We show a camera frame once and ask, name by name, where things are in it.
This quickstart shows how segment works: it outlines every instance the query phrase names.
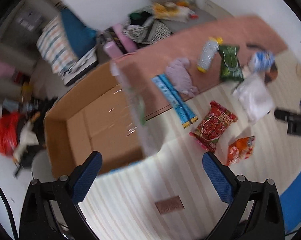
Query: open brown box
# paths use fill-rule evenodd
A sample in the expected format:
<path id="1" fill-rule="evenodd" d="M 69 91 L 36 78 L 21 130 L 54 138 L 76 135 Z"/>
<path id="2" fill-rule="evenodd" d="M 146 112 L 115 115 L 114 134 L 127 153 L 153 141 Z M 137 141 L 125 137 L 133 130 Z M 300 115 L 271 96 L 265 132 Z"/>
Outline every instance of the open brown box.
<path id="1" fill-rule="evenodd" d="M 109 63 L 57 101 L 45 116 L 44 128 L 55 178 L 69 175 L 92 151 L 102 154 L 100 174 L 143 158 L 124 92 Z"/>

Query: leather patch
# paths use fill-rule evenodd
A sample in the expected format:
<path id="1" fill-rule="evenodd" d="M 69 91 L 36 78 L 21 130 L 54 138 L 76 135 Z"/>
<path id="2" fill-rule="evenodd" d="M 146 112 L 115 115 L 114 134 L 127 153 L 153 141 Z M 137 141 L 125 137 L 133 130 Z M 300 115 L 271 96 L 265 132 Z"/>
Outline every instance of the leather patch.
<path id="1" fill-rule="evenodd" d="M 161 215 L 185 209 L 179 196 L 155 202 L 155 205 Z"/>

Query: green object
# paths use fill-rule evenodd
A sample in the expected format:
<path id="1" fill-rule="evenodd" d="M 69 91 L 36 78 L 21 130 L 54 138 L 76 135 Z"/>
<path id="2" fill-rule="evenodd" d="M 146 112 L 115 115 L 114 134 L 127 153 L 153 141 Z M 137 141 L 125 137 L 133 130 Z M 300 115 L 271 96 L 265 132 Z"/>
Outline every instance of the green object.
<path id="1" fill-rule="evenodd" d="M 237 57 L 239 46 L 220 45 L 218 53 L 222 57 L 220 79 L 222 81 L 243 81 L 242 69 Z"/>

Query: table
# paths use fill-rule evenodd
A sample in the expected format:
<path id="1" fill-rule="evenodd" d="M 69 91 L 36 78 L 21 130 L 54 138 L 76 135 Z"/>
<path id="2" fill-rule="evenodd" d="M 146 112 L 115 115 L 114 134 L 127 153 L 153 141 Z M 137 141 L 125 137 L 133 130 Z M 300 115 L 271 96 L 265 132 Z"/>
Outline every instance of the table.
<path id="1" fill-rule="evenodd" d="M 268 85 L 278 107 L 298 111 L 301 81 L 297 60 L 286 51 L 276 57 L 278 78 Z M 250 181 L 275 181 L 279 194 L 301 171 L 301 137 L 287 135 L 287 125 L 268 114 L 250 126 L 239 102 L 231 95 L 235 83 L 223 83 L 187 101 L 199 121 L 182 128 L 173 109 L 147 121 L 155 144 L 154 156 L 117 172 L 98 176 L 79 206 L 95 234 L 102 239 L 201 239 L 221 218 L 222 203 L 202 168 L 204 150 L 188 135 L 215 100 L 239 120 L 221 136 L 216 155 L 225 163 L 229 143 L 256 136 L 253 155 L 230 166 Z M 184 208 L 160 215 L 155 202 L 179 196 Z M 249 214 L 249 207 L 244 218 Z"/>

